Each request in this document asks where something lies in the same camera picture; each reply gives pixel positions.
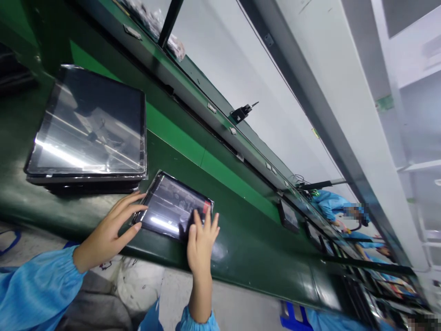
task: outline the stack of tablets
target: stack of tablets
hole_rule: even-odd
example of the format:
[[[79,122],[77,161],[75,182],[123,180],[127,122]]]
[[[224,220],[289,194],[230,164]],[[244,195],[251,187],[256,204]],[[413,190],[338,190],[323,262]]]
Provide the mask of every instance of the stack of tablets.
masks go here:
[[[129,193],[147,176],[145,94],[62,65],[25,167],[56,194]]]

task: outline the blue work uniform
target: blue work uniform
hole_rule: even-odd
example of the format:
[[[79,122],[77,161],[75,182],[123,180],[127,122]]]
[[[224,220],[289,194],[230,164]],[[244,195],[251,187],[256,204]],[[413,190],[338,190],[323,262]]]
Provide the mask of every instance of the blue work uniform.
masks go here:
[[[350,234],[342,234],[343,237],[346,238],[356,238],[356,239],[374,239],[372,237],[369,237],[366,234],[362,234],[360,232],[351,232]],[[361,247],[363,248],[380,248],[383,247],[384,244],[383,243],[379,243],[379,242],[357,242],[357,244],[359,244]]]
[[[359,204],[352,204],[342,196],[329,191],[317,190],[317,192],[318,196],[313,196],[312,199],[318,204],[322,214],[331,222],[335,222],[335,215],[340,213],[350,216],[348,207],[357,208],[364,215],[366,222],[370,222],[369,215]]]
[[[339,314],[317,311],[311,308],[306,308],[306,313],[308,322],[314,331],[373,331],[373,329]],[[394,330],[383,320],[380,320],[379,324],[381,331]]]
[[[0,330],[54,330],[78,294],[84,274],[74,265],[77,246],[34,257],[19,268],[0,272]],[[147,312],[138,330],[160,331],[158,305]],[[176,331],[219,331],[212,312],[205,324],[184,308]]]

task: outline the floor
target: floor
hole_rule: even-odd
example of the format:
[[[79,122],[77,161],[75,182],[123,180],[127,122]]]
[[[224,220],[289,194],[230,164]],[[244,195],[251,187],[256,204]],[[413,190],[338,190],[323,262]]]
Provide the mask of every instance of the floor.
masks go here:
[[[0,223],[0,233],[12,229]],[[31,229],[21,229],[22,237],[15,247],[0,257],[0,267],[19,266],[35,255],[62,249],[65,240]],[[8,238],[0,236],[0,250]],[[192,276],[182,271],[166,269],[161,287],[159,320],[164,331],[174,331],[181,320],[192,289]],[[213,309],[222,331],[286,330],[280,324],[280,301],[232,285],[215,281],[213,284]]]

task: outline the white panel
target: white panel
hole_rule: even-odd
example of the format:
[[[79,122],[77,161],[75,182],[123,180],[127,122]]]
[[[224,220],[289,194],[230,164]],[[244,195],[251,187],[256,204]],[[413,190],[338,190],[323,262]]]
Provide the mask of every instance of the white panel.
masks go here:
[[[441,6],[390,40],[398,88],[441,70],[440,22]]]
[[[427,270],[340,0],[277,3],[412,265]]]
[[[233,108],[259,101],[246,122],[293,173],[342,177],[235,0],[186,0],[173,34]],[[330,190],[356,202],[347,185]]]

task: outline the hand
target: hand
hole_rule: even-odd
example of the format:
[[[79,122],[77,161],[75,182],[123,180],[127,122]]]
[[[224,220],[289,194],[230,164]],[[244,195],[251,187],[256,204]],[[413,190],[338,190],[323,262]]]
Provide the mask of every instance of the hand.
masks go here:
[[[188,265],[195,278],[211,277],[210,260],[213,244],[219,234],[220,228],[217,226],[219,214],[216,213],[211,224],[211,209],[208,208],[205,213],[205,224],[202,226],[201,217],[197,210],[194,214],[194,224],[190,226],[188,236],[187,259]]]
[[[194,224],[190,226],[188,236],[187,259],[193,272],[193,289],[188,303],[190,315],[197,323],[207,323],[211,315],[211,250],[219,234],[217,226],[219,214],[215,215],[211,224],[210,208],[205,214],[205,224],[202,227],[201,217],[194,211]]]
[[[81,274],[117,255],[138,233],[141,222],[118,237],[119,229],[132,214],[147,210],[144,205],[131,205],[145,196],[137,191],[118,201],[92,234],[74,250],[73,263]]]

